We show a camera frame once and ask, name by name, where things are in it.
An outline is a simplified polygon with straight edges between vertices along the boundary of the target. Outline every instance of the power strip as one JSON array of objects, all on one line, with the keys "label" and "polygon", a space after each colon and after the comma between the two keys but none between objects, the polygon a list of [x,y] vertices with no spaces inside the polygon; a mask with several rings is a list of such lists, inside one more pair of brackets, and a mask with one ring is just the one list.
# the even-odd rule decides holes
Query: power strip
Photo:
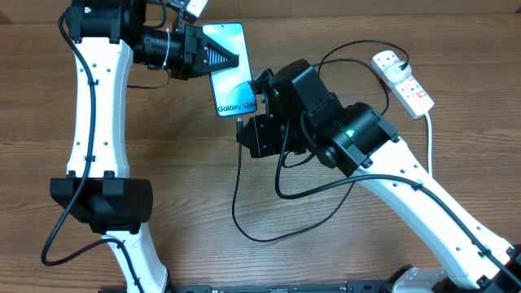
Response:
[{"label": "power strip", "polygon": [[391,50],[378,53],[371,61],[373,68],[404,105],[407,112],[414,119],[418,119],[431,110],[434,101],[413,77],[410,65],[401,69],[404,63]]}]

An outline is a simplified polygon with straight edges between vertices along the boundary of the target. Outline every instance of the wooden table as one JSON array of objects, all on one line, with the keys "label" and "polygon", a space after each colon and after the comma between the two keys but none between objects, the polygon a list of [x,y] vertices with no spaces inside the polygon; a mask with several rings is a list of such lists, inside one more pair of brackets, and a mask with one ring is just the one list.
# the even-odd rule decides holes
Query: wooden table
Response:
[{"label": "wooden table", "polygon": [[[254,75],[299,58],[317,62],[332,48],[358,39],[405,48],[414,75],[436,102],[431,114],[436,180],[488,228],[521,243],[519,15],[241,21]],[[42,246],[63,211],[49,196],[49,179],[64,177],[72,147],[75,64],[55,24],[3,25],[0,39],[0,291],[96,292],[122,286],[107,247],[59,267],[40,263]],[[357,45],[336,56],[370,61],[385,49]],[[132,84],[161,84],[165,78],[139,65],[130,75]],[[384,106],[378,82],[359,65],[327,65],[322,78],[344,106],[357,101]],[[271,244],[247,240],[230,216],[237,171],[234,119],[216,117],[208,78],[173,81],[162,90],[129,90],[127,101],[131,174],[154,187],[151,232],[176,284],[332,283],[386,278],[406,264],[439,266],[394,211],[360,186],[319,229]],[[394,97],[386,117],[425,163],[425,120],[413,120]],[[274,193],[276,160],[243,156],[238,219],[258,238],[320,221],[346,191],[283,201]],[[296,192],[341,177],[314,160],[283,171],[282,189]],[[68,219],[50,258],[98,238],[87,225]]]}]

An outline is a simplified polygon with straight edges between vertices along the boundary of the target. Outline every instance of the phone screen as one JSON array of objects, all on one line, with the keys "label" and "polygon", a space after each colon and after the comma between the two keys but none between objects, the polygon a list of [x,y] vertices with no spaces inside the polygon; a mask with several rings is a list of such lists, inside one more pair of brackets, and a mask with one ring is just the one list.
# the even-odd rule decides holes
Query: phone screen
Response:
[{"label": "phone screen", "polygon": [[246,38],[242,24],[205,24],[203,33],[239,56],[236,68],[210,73],[213,100],[219,117],[235,116],[257,111],[252,88],[252,70],[247,56]]}]

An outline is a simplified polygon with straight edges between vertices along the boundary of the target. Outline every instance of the white robotic arm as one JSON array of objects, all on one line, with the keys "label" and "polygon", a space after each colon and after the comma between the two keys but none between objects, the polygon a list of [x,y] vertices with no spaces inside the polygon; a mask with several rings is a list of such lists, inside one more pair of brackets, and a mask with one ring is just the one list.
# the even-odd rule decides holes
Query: white robotic arm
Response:
[{"label": "white robotic arm", "polygon": [[[412,268],[393,280],[387,291],[517,292],[521,287],[519,251],[456,202],[375,109],[364,103],[342,107],[303,59],[276,74],[265,70],[252,82],[252,89],[264,95],[266,114],[240,125],[237,141],[250,149],[253,158],[280,154],[275,189],[282,199],[299,199],[357,181],[389,205],[443,265]],[[278,178],[283,155],[306,151],[348,179],[296,195],[282,194]],[[449,282],[458,291],[437,287]]]},{"label": "white robotic arm", "polygon": [[[175,33],[142,25],[144,0],[73,0],[60,17],[60,30],[76,53],[77,119],[68,177],[50,182],[50,194],[65,212],[42,251],[45,265],[60,265],[100,243],[109,243],[125,275],[127,292],[172,291],[147,223],[152,210],[151,184],[129,177],[125,95],[133,63],[170,69],[173,78],[182,80],[238,65],[239,57],[206,37],[200,27],[183,26],[183,20],[193,23],[199,17],[206,2],[169,1],[168,7],[180,16]],[[62,20],[68,24],[73,44]],[[207,62],[208,47],[224,58]],[[86,155],[90,142],[92,156]],[[69,213],[88,223],[103,240],[63,260],[48,261],[49,247]]]},{"label": "white robotic arm", "polygon": [[[180,15],[188,12],[188,18],[200,13],[197,12],[200,2],[193,1],[191,13],[187,5],[192,2],[170,1],[169,5],[179,8]],[[152,206],[150,182],[129,178],[125,152],[125,94],[129,71],[132,63],[161,68],[166,57],[168,68],[175,69],[173,77],[188,79],[237,66],[238,58],[205,37],[197,27],[187,25],[177,29],[176,36],[142,28],[144,19],[140,16],[144,11],[140,7],[144,1],[114,3],[119,6],[99,3],[99,7],[87,7],[85,1],[74,0],[68,12],[69,35],[94,77],[97,103],[94,149],[92,158],[87,158],[91,87],[82,62],[77,58],[77,122],[67,166],[68,178],[52,179],[50,193],[64,208],[72,207],[70,213],[79,221],[88,223],[93,232],[100,233],[103,239],[116,239],[126,248],[128,255],[119,247],[120,244],[109,243],[125,275],[127,292],[171,292],[173,287],[169,283],[168,270],[155,252],[147,224]],[[116,13],[107,13],[104,11],[107,9]],[[98,16],[116,15],[116,18],[101,21],[91,17],[90,14],[98,11]],[[123,16],[124,11],[129,11],[131,17]],[[194,49],[185,44],[198,45]],[[227,59],[223,63],[208,64],[205,62],[206,46],[219,50]],[[486,246],[490,256],[501,265],[521,271],[519,253],[513,251],[505,239],[496,236],[468,214],[432,179],[393,127],[365,104],[343,109],[335,94],[326,90],[305,60],[288,65],[277,75],[271,71],[263,73],[252,82],[252,89],[256,94],[263,93],[269,106],[266,114],[252,117],[244,131],[238,134],[238,141],[250,148],[252,157],[277,154],[281,149],[283,153],[282,140],[287,136],[278,138],[270,132],[281,133],[283,121],[292,120],[295,127],[291,130],[291,141],[286,151],[303,153],[309,149],[325,166],[338,167],[348,177],[389,175],[425,186]],[[297,126],[299,117],[301,121],[305,117],[300,129]],[[260,148],[259,144],[268,147]],[[91,166],[83,182],[80,178],[85,175],[83,170],[87,160],[91,160]],[[87,187],[82,199],[72,206],[78,186],[84,183]],[[453,282],[460,290],[458,292],[515,290],[512,288],[517,286],[508,283],[504,270],[494,264],[490,256],[479,249],[462,227],[426,193],[402,181],[388,179],[366,180],[361,184],[395,210],[443,265],[442,269],[410,269],[394,280],[392,292],[442,292],[436,289],[436,285],[444,280]],[[498,286],[503,291],[490,291]]]},{"label": "white robotic arm", "polygon": [[[414,158],[403,139],[385,142],[370,156],[373,164],[360,167],[353,174],[385,174],[408,178],[423,184],[440,198],[468,227],[476,238],[504,265],[510,260],[506,251],[512,246],[503,238],[480,224],[453,197],[436,182]],[[480,255],[478,247],[471,242],[462,229],[449,217],[442,207],[420,190],[408,184],[383,179],[360,181],[360,184],[375,193],[425,242],[443,266],[444,273],[431,271],[431,275],[420,272],[411,274],[403,282],[397,282],[396,292],[405,288],[418,287],[430,290],[436,283],[419,282],[435,277],[441,281],[446,274],[459,288],[479,289],[478,280],[483,276],[493,279],[499,268],[489,258]]]}]

